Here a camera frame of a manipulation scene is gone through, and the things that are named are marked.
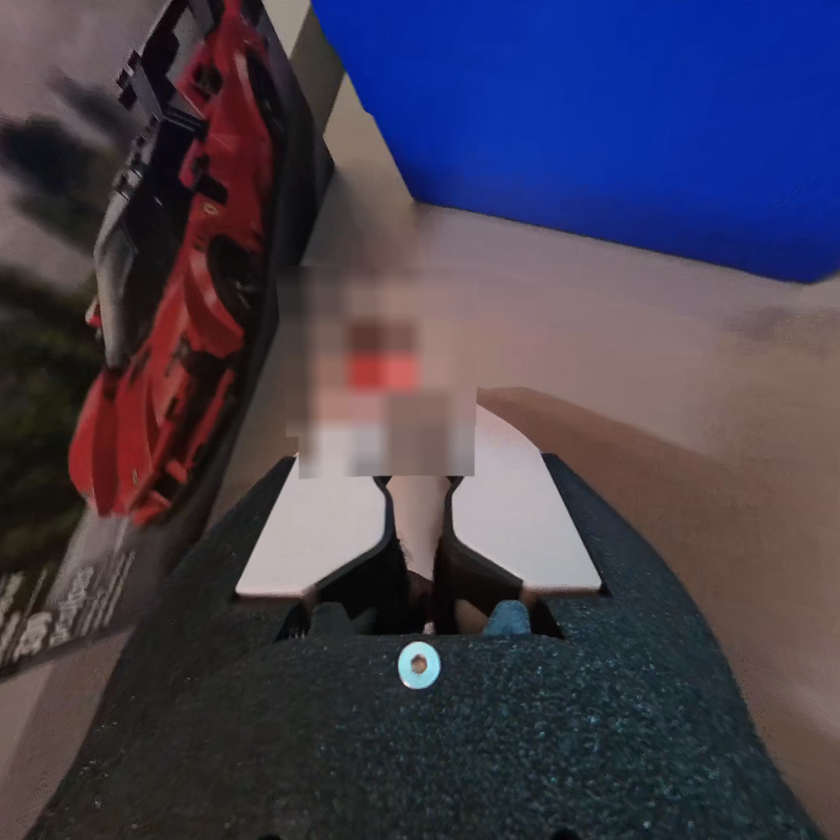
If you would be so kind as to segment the black red toy box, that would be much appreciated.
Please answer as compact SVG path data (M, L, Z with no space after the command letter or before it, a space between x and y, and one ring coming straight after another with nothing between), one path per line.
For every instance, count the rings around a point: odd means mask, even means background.
M120 71L143 115L86 314L103 365L57 570L2 573L2 681L135 621L203 530L333 174L267 2L167 2Z

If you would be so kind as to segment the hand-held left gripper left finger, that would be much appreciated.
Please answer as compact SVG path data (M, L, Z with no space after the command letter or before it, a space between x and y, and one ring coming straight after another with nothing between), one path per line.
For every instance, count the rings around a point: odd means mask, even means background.
M243 599L298 599L381 553L394 534L386 485L371 476L305 478L298 459L235 587Z

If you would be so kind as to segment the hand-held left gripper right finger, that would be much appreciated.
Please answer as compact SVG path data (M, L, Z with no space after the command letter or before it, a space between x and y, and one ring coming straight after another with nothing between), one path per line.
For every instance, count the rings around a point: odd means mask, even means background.
M483 406L476 407L473 472L454 482L447 515L457 549L508 573L528 595L602 587L543 453Z

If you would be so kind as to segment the blue storage bin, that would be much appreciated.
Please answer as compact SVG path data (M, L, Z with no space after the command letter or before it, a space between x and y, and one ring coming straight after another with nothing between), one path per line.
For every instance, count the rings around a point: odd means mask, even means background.
M311 5L416 200L838 272L838 2Z

